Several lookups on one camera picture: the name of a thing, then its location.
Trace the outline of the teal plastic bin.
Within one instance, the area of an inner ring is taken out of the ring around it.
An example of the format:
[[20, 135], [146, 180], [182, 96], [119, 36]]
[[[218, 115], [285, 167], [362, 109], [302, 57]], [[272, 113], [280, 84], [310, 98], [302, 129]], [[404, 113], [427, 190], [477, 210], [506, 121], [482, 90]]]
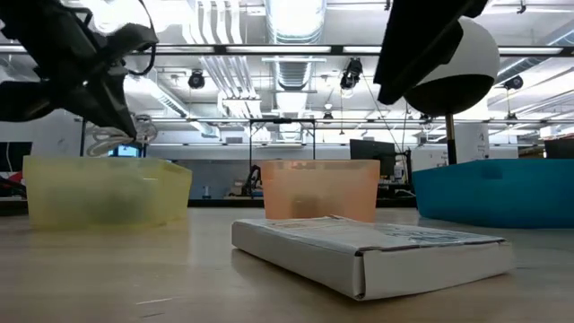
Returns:
[[574, 229], [574, 160], [501, 159], [417, 170], [421, 216], [473, 226]]

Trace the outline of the black overhead frame beam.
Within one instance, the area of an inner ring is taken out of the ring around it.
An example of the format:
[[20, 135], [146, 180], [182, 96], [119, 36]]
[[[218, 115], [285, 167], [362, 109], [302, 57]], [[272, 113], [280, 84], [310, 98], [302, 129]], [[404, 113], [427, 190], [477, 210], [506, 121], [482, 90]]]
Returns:
[[[376, 45], [170, 45], [156, 47], [161, 55], [326, 55], [377, 56]], [[574, 46], [498, 46], [501, 57], [574, 57]]]

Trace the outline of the silver ventilation duct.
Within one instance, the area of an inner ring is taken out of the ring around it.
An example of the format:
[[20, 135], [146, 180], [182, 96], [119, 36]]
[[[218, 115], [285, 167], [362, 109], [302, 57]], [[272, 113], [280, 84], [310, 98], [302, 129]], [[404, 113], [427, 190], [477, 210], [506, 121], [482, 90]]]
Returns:
[[[269, 42], [279, 45], [317, 45], [325, 23], [326, 0], [265, 0]], [[274, 76], [287, 92], [308, 84], [311, 62], [276, 62]]]

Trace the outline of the white cardboard box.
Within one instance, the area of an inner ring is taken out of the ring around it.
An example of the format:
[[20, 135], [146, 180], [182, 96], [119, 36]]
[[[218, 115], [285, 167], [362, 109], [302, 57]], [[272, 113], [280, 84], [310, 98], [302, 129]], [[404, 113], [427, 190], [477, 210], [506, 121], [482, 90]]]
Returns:
[[433, 292], [514, 267], [504, 238], [338, 216], [237, 220], [231, 243], [356, 301]]

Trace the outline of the black computer monitor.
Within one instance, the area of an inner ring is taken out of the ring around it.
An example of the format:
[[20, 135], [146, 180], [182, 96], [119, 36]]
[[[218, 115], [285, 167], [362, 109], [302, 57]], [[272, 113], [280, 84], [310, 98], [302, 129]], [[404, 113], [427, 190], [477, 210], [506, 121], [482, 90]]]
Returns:
[[379, 161], [381, 176], [390, 177], [395, 173], [396, 149], [392, 143], [351, 139], [350, 155], [352, 160]]

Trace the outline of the translucent yellow plastic bin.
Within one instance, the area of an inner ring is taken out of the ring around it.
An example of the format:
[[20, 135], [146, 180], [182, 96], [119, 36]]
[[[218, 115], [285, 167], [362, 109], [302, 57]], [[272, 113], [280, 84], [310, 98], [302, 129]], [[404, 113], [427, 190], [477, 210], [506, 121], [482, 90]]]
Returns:
[[22, 173], [34, 229], [147, 228], [187, 217], [192, 171], [162, 159], [26, 156]]

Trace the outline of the lit blue screen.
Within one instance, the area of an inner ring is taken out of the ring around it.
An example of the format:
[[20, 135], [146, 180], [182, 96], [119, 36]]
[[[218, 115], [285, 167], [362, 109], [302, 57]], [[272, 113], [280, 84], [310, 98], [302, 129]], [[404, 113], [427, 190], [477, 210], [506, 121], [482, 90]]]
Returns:
[[127, 157], [138, 158], [140, 156], [140, 149], [130, 145], [119, 145], [108, 153], [109, 157]]

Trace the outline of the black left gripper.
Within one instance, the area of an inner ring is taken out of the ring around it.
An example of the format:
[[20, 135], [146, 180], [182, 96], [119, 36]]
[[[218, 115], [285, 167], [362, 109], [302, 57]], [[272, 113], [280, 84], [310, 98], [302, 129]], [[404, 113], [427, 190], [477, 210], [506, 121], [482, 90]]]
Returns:
[[63, 108], [99, 127], [114, 127], [136, 136], [124, 92], [125, 74], [107, 74], [125, 56], [149, 50], [156, 55], [158, 38], [152, 19], [146, 24], [126, 18], [100, 30], [111, 13], [105, 0], [0, 0], [0, 33], [17, 41], [50, 82], [0, 83], [0, 121], [28, 122], [57, 109], [60, 86], [85, 85], [70, 91]]

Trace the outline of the translucent orange plastic bin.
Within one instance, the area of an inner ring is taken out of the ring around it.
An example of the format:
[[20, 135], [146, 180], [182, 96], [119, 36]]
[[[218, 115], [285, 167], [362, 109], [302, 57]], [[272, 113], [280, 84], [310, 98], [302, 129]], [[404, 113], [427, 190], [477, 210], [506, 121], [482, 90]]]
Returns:
[[373, 223], [379, 166], [376, 160], [263, 161], [265, 217], [285, 220], [335, 215]]

